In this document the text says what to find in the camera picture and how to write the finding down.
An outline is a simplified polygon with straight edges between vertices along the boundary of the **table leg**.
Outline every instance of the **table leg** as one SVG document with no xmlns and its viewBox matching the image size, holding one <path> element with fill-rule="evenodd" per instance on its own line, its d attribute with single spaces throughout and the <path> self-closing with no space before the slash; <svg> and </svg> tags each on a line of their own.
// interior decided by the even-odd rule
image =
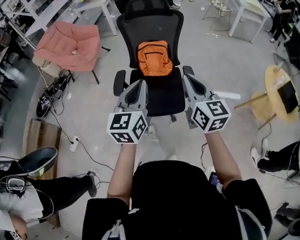
<svg viewBox="0 0 300 240">
<path fill-rule="evenodd" d="M 106 17 L 106 20 L 109 23 L 109 26 L 110 26 L 110 28 L 112 30 L 113 35 L 116 36 L 118 34 L 117 30 L 116 30 L 116 26 L 115 26 L 115 24 L 114 24 L 114 22 L 113 22 L 113 20 L 112 20 L 112 18 L 110 16 L 110 13 L 108 11 L 107 6 L 105 4 L 103 4 L 101 7 L 102 7 L 102 11 L 103 11 L 103 13 L 104 13 L 104 15 Z"/>
<path fill-rule="evenodd" d="M 239 20 L 240 20 L 240 18 L 242 16 L 242 13 L 244 12 L 244 9 L 245 9 L 245 7 L 243 5 L 241 5 L 241 7 L 240 7 L 240 9 L 238 11 L 238 14 L 236 15 L 236 17 L 234 19 L 232 27 L 231 27 L 231 29 L 229 31 L 229 37 L 232 37 L 233 33 L 235 32 L 235 29 L 236 29 L 236 27 L 237 27 L 237 25 L 239 23 Z"/>
<path fill-rule="evenodd" d="M 273 114 L 267 121 L 264 122 L 263 125 L 261 125 L 258 128 L 258 131 L 261 130 L 263 127 L 265 127 L 267 124 L 269 124 L 276 116 L 277 116 L 277 114 Z"/>
<path fill-rule="evenodd" d="M 246 102 L 244 102 L 244 103 L 242 103 L 242 104 L 240 104 L 240 105 L 235 106 L 234 109 L 236 110 L 236 109 L 242 108 L 242 107 L 244 107 L 244 106 L 246 106 L 246 105 L 248 105 L 248 104 L 250 104 L 250 103 L 253 103 L 253 102 L 255 102 L 255 101 L 258 101 L 258 100 L 260 100 L 260 99 L 262 99 L 262 98 L 264 98 L 264 97 L 267 97 L 267 96 L 268 96 L 268 94 L 267 94 L 267 93 L 264 93 L 264 94 L 262 94 L 262 95 L 260 95 L 260 96 L 258 96 L 258 97 L 252 98 L 252 99 L 250 99 L 250 100 L 248 100 L 248 101 L 246 101 Z"/>
<path fill-rule="evenodd" d="M 258 33 L 260 32 L 260 30 L 261 30 L 262 27 L 264 26 L 266 20 L 267 20 L 267 17 L 264 16 L 264 17 L 263 17 L 263 20 L 262 20 L 262 22 L 261 22 L 261 24 L 260 24 L 260 26 L 259 26 L 259 28 L 258 28 L 258 30 L 257 30 L 257 32 L 255 33 L 254 37 L 253 37 L 252 40 L 250 41 L 251 44 L 254 42 L 256 36 L 258 35 Z"/>
</svg>

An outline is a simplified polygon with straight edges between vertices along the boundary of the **person sitting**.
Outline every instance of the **person sitting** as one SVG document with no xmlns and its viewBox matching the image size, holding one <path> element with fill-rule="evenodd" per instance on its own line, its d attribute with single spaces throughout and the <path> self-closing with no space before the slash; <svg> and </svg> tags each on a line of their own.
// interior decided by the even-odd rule
<svg viewBox="0 0 300 240">
<path fill-rule="evenodd" d="M 270 39 L 271 43 L 274 43 L 280 37 L 283 28 L 288 28 L 288 23 L 294 22 L 294 16 L 297 13 L 298 7 L 296 0 L 282 0 L 276 1 L 277 13 L 273 18 L 272 28 L 266 29 L 270 34 L 274 34 L 273 38 Z"/>
</svg>

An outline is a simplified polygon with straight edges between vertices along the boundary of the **chair seat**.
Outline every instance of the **chair seat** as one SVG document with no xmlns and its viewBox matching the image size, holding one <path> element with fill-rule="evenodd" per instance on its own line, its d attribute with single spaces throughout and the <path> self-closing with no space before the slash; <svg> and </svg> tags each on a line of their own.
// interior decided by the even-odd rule
<svg viewBox="0 0 300 240">
<path fill-rule="evenodd" d="M 185 110 L 185 95 L 180 69 L 174 67 L 169 75 L 144 76 L 140 69 L 131 72 L 130 84 L 143 79 L 148 86 L 149 117 L 161 117 L 181 113 Z"/>
<path fill-rule="evenodd" d="M 225 12 L 225 13 L 231 12 L 231 9 L 220 0 L 212 0 L 211 3 L 215 8 L 217 8 L 221 12 Z"/>
</svg>

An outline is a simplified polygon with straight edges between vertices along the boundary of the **wooden table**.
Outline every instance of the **wooden table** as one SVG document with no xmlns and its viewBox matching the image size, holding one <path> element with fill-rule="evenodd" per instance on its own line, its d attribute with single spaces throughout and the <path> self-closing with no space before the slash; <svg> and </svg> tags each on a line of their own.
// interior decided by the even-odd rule
<svg viewBox="0 0 300 240">
<path fill-rule="evenodd" d="M 250 100 L 235 106 L 234 109 L 251 104 L 253 115 L 258 120 L 266 120 L 258 130 L 270 123 L 275 117 L 278 117 L 287 123 L 294 122 L 298 118 L 298 107 L 291 113 L 287 113 L 278 92 L 278 89 L 291 81 L 291 78 L 282 68 L 271 65 L 265 70 L 264 81 L 266 93 L 261 91 L 255 92 Z"/>
<path fill-rule="evenodd" d="M 229 6 L 228 2 L 229 0 L 225 0 L 224 3 L 227 6 Z M 251 3 L 246 2 L 245 0 L 232 0 L 232 2 L 234 3 L 235 7 L 238 9 L 238 13 L 229 31 L 229 37 L 232 37 L 240 19 L 247 18 L 251 21 L 260 23 L 257 32 L 255 33 L 254 37 L 250 41 L 250 43 L 253 43 L 257 34 L 260 32 L 261 28 L 266 22 L 266 20 L 270 18 L 269 13 L 266 11 L 266 9 L 263 8 L 263 6 L 258 1 L 256 1 L 256 3 L 258 3 L 258 7 Z"/>
</svg>

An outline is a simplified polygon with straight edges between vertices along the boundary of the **chair armrest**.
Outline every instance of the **chair armrest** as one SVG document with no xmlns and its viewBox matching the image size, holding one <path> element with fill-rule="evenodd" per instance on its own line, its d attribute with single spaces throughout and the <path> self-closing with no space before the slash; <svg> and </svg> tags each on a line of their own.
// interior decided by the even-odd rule
<svg viewBox="0 0 300 240">
<path fill-rule="evenodd" d="M 190 75 L 195 75 L 193 69 L 191 66 L 183 66 L 182 67 L 182 70 L 183 70 L 183 74 L 190 74 Z"/>
<path fill-rule="evenodd" d="M 125 88 L 128 87 L 128 84 L 125 82 L 126 71 L 120 70 L 116 73 L 113 83 L 113 94 L 114 96 L 119 97 Z"/>
</svg>

